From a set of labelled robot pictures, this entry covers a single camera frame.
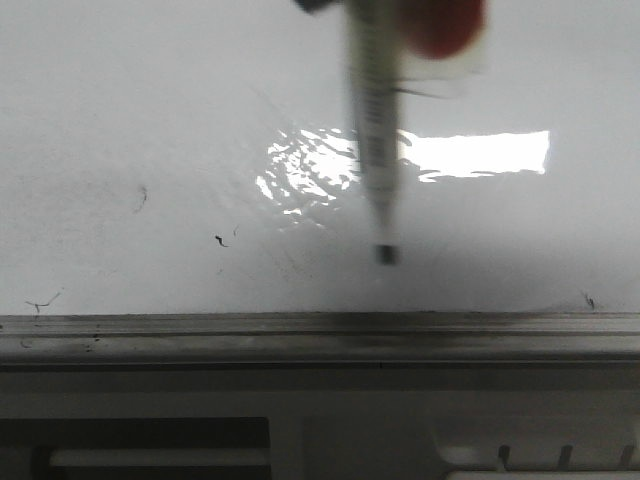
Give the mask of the white whiteboard marker pen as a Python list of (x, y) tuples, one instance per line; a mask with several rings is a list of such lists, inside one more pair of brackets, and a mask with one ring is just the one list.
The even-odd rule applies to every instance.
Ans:
[(345, 41), (357, 159), (371, 205), (374, 251), (398, 260), (402, 94), (443, 98), (481, 68), (485, 1), (346, 1)]

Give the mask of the white whiteboard with aluminium frame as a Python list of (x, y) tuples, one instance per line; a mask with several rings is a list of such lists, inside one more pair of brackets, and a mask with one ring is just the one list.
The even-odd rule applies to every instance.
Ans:
[(639, 5), (488, 16), (381, 265), (340, 7), (3, 2), (2, 367), (637, 362)]

